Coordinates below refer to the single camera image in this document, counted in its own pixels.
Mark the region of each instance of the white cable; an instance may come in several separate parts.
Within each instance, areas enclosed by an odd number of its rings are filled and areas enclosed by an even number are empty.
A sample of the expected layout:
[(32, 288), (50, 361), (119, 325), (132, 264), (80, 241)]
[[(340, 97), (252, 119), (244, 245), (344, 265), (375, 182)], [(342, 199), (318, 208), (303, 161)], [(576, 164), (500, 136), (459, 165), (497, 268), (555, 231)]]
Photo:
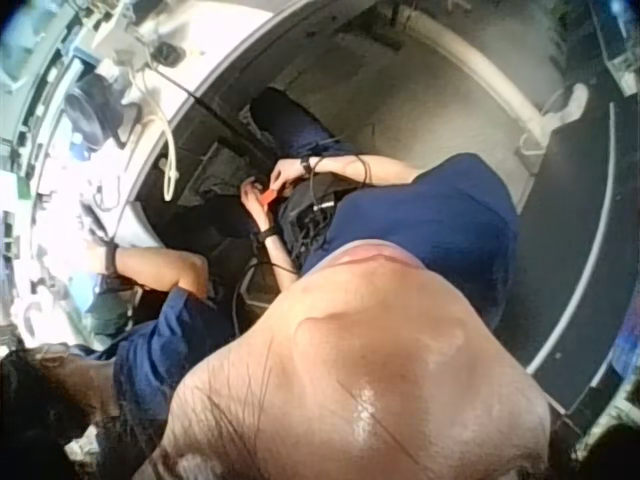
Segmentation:
[[(140, 75), (142, 75), (143, 83), (144, 83), (145, 72), (146, 70), (142, 70), (142, 72), (140, 73)], [(160, 105), (158, 105), (158, 103), (153, 98), (151, 98), (151, 95), (148, 93), (146, 89), (146, 83), (144, 85), (140, 85), (137, 82), (137, 79), (133, 70), (129, 70), (129, 78), (131, 79), (131, 83), (135, 85), (135, 87), (138, 90), (140, 90), (140, 92), (143, 95), (146, 96), (147, 100), (149, 101), (149, 103), (151, 104), (151, 106), (156, 112), (154, 115), (150, 115), (147, 118), (157, 120), (162, 126), (162, 130), (164, 131), (164, 134), (167, 137), (167, 146), (169, 150), (169, 155), (167, 158), (167, 165), (165, 166), (165, 169), (164, 169), (164, 182), (162, 186), (163, 187), (162, 191), (164, 194), (165, 201), (170, 202), (171, 199), (173, 198), (173, 194), (175, 192), (175, 187), (176, 187), (176, 181), (178, 179), (178, 161), (177, 161), (177, 155), (176, 155), (176, 144), (173, 138), (173, 131), (171, 130), (171, 125), (169, 125), (169, 121), (167, 120), (167, 117), (164, 115), (162, 108), (160, 108)]]

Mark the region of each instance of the strap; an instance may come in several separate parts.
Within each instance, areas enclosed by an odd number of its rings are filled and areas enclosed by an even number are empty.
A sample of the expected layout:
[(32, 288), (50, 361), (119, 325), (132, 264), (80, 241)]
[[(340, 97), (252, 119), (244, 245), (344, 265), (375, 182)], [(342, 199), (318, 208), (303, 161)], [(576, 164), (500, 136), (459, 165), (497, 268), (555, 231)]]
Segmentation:
[(262, 232), (258, 233), (256, 235), (256, 240), (260, 245), (264, 245), (264, 242), (267, 240), (267, 238), (273, 237), (274, 235), (277, 235), (277, 234), (278, 234), (278, 227), (276, 225), (271, 225), (266, 230), (263, 230)]
[(311, 175), (313, 173), (313, 168), (311, 167), (311, 156), (305, 155), (300, 159), (300, 165), (304, 169), (305, 175)]
[(109, 242), (107, 244), (107, 248), (105, 250), (105, 259), (104, 266), (107, 272), (107, 275), (116, 276), (118, 275), (118, 268), (116, 267), (116, 251), (118, 250), (118, 245), (115, 242)]

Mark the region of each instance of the forearm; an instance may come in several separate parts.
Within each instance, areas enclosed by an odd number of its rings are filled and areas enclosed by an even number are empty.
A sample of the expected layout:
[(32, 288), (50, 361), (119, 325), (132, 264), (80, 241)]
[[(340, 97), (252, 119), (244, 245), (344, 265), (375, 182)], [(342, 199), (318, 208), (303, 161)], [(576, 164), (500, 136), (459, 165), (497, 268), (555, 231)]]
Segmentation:
[[(269, 253), (269, 260), (271, 263), (286, 268), (291, 272), (296, 271), (296, 268), (291, 261), (291, 257), (289, 256), (289, 252), (287, 252), (287, 249), (279, 236), (270, 236), (265, 240), (264, 245)], [(273, 267), (273, 274), (276, 277), (276, 282), (278, 282), (280, 291), (285, 291), (298, 280), (298, 275), (291, 272), (287, 272), (286, 270), (275, 266)]]
[(208, 267), (200, 255), (167, 248), (121, 247), (115, 263), (120, 275), (153, 290), (181, 287), (198, 298), (207, 296)]
[(393, 158), (379, 155), (345, 155), (321, 159), (313, 157), (311, 165), (317, 165), (317, 173), (335, 173), (356, 182), (372, 185), (403, 185), (411, 183), (420, 170)]

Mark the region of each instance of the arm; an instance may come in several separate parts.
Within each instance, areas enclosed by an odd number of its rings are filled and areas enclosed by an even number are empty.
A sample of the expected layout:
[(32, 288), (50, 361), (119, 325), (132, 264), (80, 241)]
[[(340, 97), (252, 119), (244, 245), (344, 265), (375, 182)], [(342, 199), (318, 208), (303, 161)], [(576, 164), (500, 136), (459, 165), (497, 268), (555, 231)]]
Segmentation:
[[(240, 187), (240, 199), (255, 220), (259, 231), (264, 232), (273, 225), (273, 219), (269, 215), (268, 207), (260, 203), (260, 192), (253, 184), (253, 178), (247, 179)], [(289, 252), (287, 252), (280, 237), (272, 235), (265, 240), (264, 245), (267, 248), (271, 263), (295, 272), (296, 269), (293, 266)], [(291, 272), (279, 267), (273, 267), (273, 274), (276, 277), (280, 291), (286, 290), (298, 280), (298, 275)]]
[[(421, 170), (399, 160), (379, 155), (345, 155), (341, 157), (311, 157), (309, 163), (317, 173), (335, 173), (356, 182), (372, 185), (403, 185), (411, 183)], [(280, 160), (271, 174), (271, 188), (304, 176), (300, 159)]]
[[(95, 273), (106, 273), (105, 247), (95, 247)], [(168, 292), (180, 287), (200, 299), (207, 296), (209, 269), (204, 257), (167, 248), (118, 248), (116, 270), (120, 275), (153, 290)]]
[(355, 155), (325, 159), (312, 157), (309, 161), (318, 173), (335, 173), (356, 182), (366, 181), (372, 185), (403, 185), (411, 183), (421, 173), (417, 168), (393, 158), (379, 155), (359, 157), (364, 164)]
[[(269, 260), (271, 260), (272, 263), (280, 265), (287, 270), (291, 270), (291, 272), (296, 271), (296, 267), (293, 266), (289, 252), (287, 252), (287, 249), (278, 235), (272, 235), (267, 238), (264, 242), (264, 246), (267, 247)], [(298, 280), (298, 275), (291, 272), (287, 272), (286, 270), (278, 267), (273, 267), (273, 274), (276, 276), (276, 282), (278, 282), (278, 287), (280, 287), (281, 292), (289, 288), (296, 282), (296, 280)]]

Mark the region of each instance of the hand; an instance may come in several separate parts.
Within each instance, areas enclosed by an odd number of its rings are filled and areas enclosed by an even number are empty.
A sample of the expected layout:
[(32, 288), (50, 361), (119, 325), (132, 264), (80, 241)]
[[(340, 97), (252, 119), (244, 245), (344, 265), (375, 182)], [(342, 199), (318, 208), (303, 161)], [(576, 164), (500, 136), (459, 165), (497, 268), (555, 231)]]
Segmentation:
[(271, 227), (272, 219), (269, 214), (269, 207), (260, 203), (260, 190), (254, 183), (255, 178), (247, 178), (240, 186), (240, 200), (255, 222), (258, 224), (260, 231), (264, 231)]
[(283, 185), (298, 178), (304, 177), (304, 168), (299, 158), (285, 158), (276, 163), (271, 173), (271, 185), (269, 188), (280, 190)]

